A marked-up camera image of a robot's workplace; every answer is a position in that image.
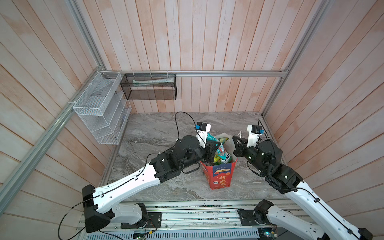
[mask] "wooden wall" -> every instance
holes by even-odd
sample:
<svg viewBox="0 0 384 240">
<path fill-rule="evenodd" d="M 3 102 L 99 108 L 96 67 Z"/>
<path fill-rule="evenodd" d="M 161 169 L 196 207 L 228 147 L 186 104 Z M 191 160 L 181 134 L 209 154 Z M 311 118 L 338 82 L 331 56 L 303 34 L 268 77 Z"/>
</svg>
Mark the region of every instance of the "wooden wall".
<svg viewBox="0 0 384 240">
<path fill-rule="evenodd" d="M 266 116 L 288 165 L 376 236 L 384 235 L 383 13 L 383 0 L 335 1 Z"/>
<path fill-rule="evenodd" d="M 285 69 L 319 0 L 77 0 L 108 70 Z M 262 112 L 278 78 L 178 78 L 137 112 Z"/>
<path fill-rule="evenodd" d="M 0 1 L 0 183 L 96 68 L 64 1 Z M 74 116 L 5 213 L 0 238 L 57 239 L 65 212 L 98 185 L 111 148 L 97 144 Z M 74 234 L 82 206 L 63 222 Z"/>
</svg>

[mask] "marble countertop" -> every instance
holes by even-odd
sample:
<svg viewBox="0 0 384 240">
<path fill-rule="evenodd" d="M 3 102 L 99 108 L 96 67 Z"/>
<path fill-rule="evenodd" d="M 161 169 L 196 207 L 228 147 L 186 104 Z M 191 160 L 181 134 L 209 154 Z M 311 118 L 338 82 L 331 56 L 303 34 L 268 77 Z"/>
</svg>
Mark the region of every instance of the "marble countertop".
<svg viewBox="0 0 384 240">
<path fill-rule="evenodd" d="M 257 124 L 259 113 L 190 113 L 195 122 L 211 124 L 210 134 L 223 132 L 237 135 L 240 131 L 248 136 L 247 125 Z M 162 152 L 175 144 L 177 130 L 175 113 L 137 113 L 131 114 L 122 139 L 121 147 L 111 171 L 109 183 L 129 175 L 141 168 L 149 153 Z M 180 137 L 195 135 L 194 125 L 189 116 L 177 114 Z M 191 166 L 185 171 L 196 168 Z M 284 199 L 278 191 L 264 179 L 252 173 L 245 158 L 236 163 L 231 186 L 222 189 L 210 189 L 202 168 L 191 174 L 183 174 L 147 188 L 127 199 L 127 201 L 169 201 L 169 200 L 218 200 L 218 199 Z"/>
</svg>

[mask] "white mesh organizer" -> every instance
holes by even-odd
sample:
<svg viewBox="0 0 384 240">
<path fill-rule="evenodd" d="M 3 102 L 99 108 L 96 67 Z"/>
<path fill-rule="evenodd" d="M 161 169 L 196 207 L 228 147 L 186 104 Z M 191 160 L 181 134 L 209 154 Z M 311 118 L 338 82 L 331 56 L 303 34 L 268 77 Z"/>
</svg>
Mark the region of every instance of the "white mesh organizer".
<svg viewBox="0 0 384 240">
<path fill-rule="evenodd" d="M 119 144 L 132 109 L 122 91 L 114 94 L 120 81 L 118 72 L 99 72 L 73 107 L 100 144 Z"/>
</svg>

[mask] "robotic arm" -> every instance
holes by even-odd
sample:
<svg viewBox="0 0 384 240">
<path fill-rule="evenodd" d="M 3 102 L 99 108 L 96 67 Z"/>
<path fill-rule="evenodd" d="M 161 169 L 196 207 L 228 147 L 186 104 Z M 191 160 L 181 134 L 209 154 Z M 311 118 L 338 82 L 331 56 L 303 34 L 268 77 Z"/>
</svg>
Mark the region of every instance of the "robotic arm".
<svg viewBox="0 0 384 240">
<path fill-rule="evenodd" d="M 207 141 L 210 124 L 198 122 L 196 136 L 178 139 L 173 147 L 158 154 L 138 171 L 102 187 L 88 185 L 83 188 L 83 206 L 86 232 L 95 232 L 110 222 L 122 223 L 122 228 L 140 228 L 150 225 L 145 205 L 119 204 L 124 199 L 148 187 L 158 185 L 180 175 L 183 169 L 199 161 L 211 161 L 220 142 Z M 372 234 L 357 228 L 322 201 L 292 168 L 281 163 L 282 150 L 270 139 L 259 143 L 262 126 L 248 125 L 248 139 L 233 136 L 236 157 L 245 157 L 257 170 L 253 171 L 281 194 L 298 204 L 318 225 L 303 221 L 273 203 L 262 200 L 247 213 L 254 221 L 250 225 L 279 225 L 305 240 L 371 240 Z"/>
</svg>

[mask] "black wire basket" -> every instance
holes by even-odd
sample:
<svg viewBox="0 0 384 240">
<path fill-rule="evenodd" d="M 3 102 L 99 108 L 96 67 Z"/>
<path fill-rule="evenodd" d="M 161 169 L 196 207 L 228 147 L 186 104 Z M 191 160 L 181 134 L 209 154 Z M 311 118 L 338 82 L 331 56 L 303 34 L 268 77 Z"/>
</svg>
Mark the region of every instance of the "black wire basket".
<svg viewBox="0 0 384 240">
<path fill-rule="evenodd" d="M 176 100 L 175 74 L 126 73 L 120 86 L 127 100 Z"/>
</svg>

